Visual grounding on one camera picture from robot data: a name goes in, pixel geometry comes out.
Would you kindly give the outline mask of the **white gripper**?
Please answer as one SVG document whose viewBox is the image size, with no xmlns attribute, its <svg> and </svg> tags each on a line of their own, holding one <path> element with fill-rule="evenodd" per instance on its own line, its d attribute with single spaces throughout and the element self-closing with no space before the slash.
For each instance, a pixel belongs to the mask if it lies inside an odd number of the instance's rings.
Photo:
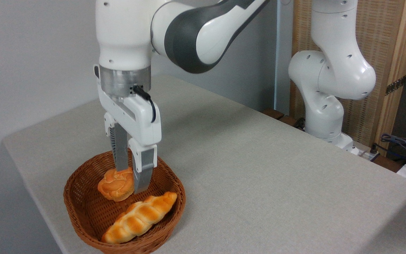
<svg viewBox="0 0 406 254">
<path fill-rule="evenodd" d="M 132 152 L 134 193 L 148 189 L 157 166 L 157 143 L 162 139 L 158 106 L 145 99 L 151 89 L 151 67 L 122 71 L 94 66 L 106 135 L 110 139 L 117 171 L 129 167 Z M 132 137 L 127 140 L 127 133 Z"/>
</svg>

